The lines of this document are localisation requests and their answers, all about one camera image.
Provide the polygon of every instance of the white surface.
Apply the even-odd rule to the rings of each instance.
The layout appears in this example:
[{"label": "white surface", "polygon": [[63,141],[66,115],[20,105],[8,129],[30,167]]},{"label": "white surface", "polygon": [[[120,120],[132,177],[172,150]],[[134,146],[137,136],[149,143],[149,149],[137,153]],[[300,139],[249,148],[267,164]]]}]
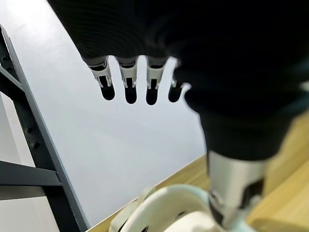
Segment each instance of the white surface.
[{"label": "white surface", "polygon": [[125,101],[110,59],[116,97],[98,83],[44,0],[0,0],[0,23],[12,39],[61,161],[91,226],[205,151],[198,116],[168,90],[169,61],[157,104],[146,104],[146,62],[139,59],[134,105]]},{"label": "white surface", "polygon": [[[0,160],[33,166],[12,102],[0,94]],[[57,232],[46,197],[0,201],[1,232]]]}]

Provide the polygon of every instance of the white plastic part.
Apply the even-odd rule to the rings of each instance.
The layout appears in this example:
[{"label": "white plastic part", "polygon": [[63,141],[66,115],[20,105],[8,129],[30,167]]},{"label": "white plastic part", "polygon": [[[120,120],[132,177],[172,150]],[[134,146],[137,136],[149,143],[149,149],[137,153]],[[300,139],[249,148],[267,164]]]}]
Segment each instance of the white plastic part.
[{"label": "white plastic part", "polygon": [[[131,213],[120,231],[223,232],[211,217],[207,192],[189,185],[169,186],[151,194]],[[229,232],[254,230],[241,223]]]},{"label": "white plastic part", "polygon": [[151,80],[156,80],[156,86],[155,89],[159,88],[159,83],[162,79],[162,74],[164,71],[164,66],[162,68],[151,68],[149,65],[147,65],[147,88],[151,89]]},{"label": "white plastic part", "polygon": [[108,59],[105,59],[106,62],[106,68],[100,71],[96,71],[93,70],[91,67],[90,70],[92,72],[92,74],[94,75],[95,79],[98,81],[98,84],[100,85],[101,88],[103,88],[104,86],[102,85],[101,81],[100,81],[100,76],[105,76],[106,77],[106,82],[107,82],[107,86],[110,87],[112,85],[112,75],[111,75],[111,69],[110,66],[108,64]]},{"label": "white plastic part", "polygon": [[131,68],[124,68],[124,67],[121,67],[119,65],[119,68],[120,68],[121,78],[122,78],[122,81],[124,82],[125,88],[128,88],[127,82],[126,82],[127,78],[132,78],[133,79],[133,85],[131,87],[135,88],[135,86],[136,86],[136,79],[137,79],[137,74],[136,74],[137,65],[135,64]]},{"label": "white plastic part", "polygon": [[155,188],[145,188],[136,201],[131,202],[126,207],[124,207],[112,220],[109,232],[118,232],[132,215],[132,213],[137,209],[137,207],[154,192]]}]

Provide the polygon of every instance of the black metal frame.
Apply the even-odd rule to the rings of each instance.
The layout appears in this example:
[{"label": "black metal frame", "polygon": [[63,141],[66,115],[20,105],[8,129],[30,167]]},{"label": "black metal frame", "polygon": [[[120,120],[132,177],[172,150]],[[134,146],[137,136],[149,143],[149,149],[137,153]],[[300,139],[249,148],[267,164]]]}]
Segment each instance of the black metal frame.
[{"label": "black metal frame", "polygon": [[0,25],[0,91],[10,97],[29,146],[35,168],[0,161],[0,200],[45,193],[61,232],[89,227],[29,89],[16,53]]}]

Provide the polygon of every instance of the black fabric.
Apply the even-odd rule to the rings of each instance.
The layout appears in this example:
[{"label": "black fabric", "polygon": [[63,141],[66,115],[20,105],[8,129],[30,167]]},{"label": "black fabric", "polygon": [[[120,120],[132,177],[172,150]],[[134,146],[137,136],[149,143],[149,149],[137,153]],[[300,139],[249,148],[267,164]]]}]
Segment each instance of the black fabric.
[{"label": "black fabric", "polygon": [[243,160],[278,152],[309,105],[309,1],[49,0],[83,59],[181,61],[175,79],[208,149]]}]

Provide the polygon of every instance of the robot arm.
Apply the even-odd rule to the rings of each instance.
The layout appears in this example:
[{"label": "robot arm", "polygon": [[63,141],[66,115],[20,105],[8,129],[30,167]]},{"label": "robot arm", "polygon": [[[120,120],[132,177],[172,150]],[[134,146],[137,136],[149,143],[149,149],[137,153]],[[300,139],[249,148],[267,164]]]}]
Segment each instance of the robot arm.
[{"label": "robot arm", "polygon": [[103,97],[115,92],[106,57],[117,57],[126,100],[136,100],[135,61],[148,57],[147,102],[154,104],[167,57],[180,65],[170,99],[200,114],[208,148],[210,209],[231,229],[262,195],[269,158],[309,103],[306,1],[49,0]]}]

